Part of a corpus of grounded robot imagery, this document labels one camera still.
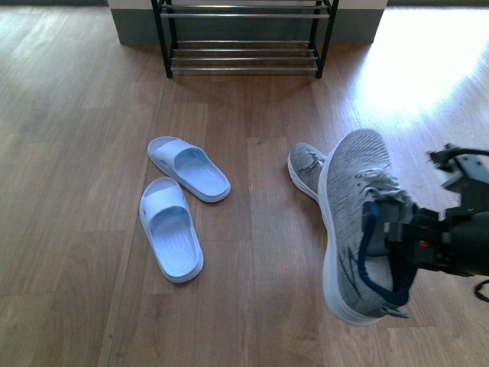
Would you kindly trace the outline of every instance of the white slide sandal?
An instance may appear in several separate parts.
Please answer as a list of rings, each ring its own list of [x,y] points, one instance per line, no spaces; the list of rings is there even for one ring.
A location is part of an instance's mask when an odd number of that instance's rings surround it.
[[[183,283],[197,276],[204,257],[180,185],[168,177],[146,188],[139,216],[164,276]]]
[[[231,184],[201,148],[172,136],[154,139],[147,155],[167,176],[202,201],[216,203],[229,195]]]

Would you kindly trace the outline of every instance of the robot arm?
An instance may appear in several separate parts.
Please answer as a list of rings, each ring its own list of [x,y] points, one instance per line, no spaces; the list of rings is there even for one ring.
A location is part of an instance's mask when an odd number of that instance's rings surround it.
[[[445,175],[443,187],[460,193],[460,206],[445,218],[418,209],[410,224],[385,223],[387,247],[418,268],[459,276],[489,275],[489,173],[478,156],[489,151],[459,148],[429,152]]]

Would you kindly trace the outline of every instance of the metal shoe rack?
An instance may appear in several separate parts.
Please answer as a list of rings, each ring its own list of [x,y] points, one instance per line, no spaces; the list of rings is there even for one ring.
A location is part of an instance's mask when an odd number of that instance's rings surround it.
[[[184,4],[179,4],[179,0],[151,0],[167,77],[171,78],[174,71],[309,71],[320,78],[339,0],[332,0],[332,3],[329,0],[291,1],[293,0],[247,0],[244,2],[246,5],[243,5],[240,0],[215,0],[213,3],[218,5],[203,5],[202,0],[194,0],[195,4],[190,5],[192,0],[186,0]],[[194,26],[199,21],[215,19],[215,27],[212,29],[216,34],[237,27],[240,21],[248,21],[248,33],[251,30],[252,39],[242,40],[239,37],[234,40],[216,40],[213,36],[205,40],[180,39],[178,18],[184,19],[187,28],[192,28],[194,33]],[[259,24],[270,19],[305,21],[306,24],[310,23],[310,30],[306,29],[307,35],[299,40],[285,41],[277,37],[273,40],[261,39],[267,32],[262,32]],[[324,38],[317,34],[319,21],[322,19],[327,20]],[[316,39],[323,40],[319,44],[320,50],[316,46]]]

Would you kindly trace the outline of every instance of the shoelace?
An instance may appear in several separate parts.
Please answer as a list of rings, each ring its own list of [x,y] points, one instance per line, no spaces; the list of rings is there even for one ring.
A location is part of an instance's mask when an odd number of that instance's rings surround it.
[[[325,163],[325,158],[318,156],[317,153],[314,151],[307,151],[307,154],[309,155],[309,159],[307,160],[306,163],[301,167],[303,170],[309,170],[311,168],[316,167],[319,165],[322,167]]]
[[[479,300],[483,300],[484,302],[489,303],[489,298],[484,296],[481,292],[482,287],[485,286],[486,284],[489,284],[489,279],[487,279],[486,281],[482,281],[481,283],[477,284],[474,288],[474,294]]]
[[[390,198],[404,205],[413,203],[406,190],[399,185],[397,178],[387,171],[387,167],[361,170],[355,177],[362,181],[358,186],[365,199],[376,201]]]

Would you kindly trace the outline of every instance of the gray mesh sneaker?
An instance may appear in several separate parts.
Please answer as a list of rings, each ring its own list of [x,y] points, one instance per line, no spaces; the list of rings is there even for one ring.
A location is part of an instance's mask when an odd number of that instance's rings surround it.
[[[382,137],[357,130],[343,138],[319,177],[319,206],[328,230],[323,290],[346,323],[369,325],[409,299],[416,269],[384,244],[385,222],[410,222],[417,206],[390,169]]]
[[[294,184],[317,203],[318,181],[326,156],[307,143],[293,146],[287,158],[290,178]]]

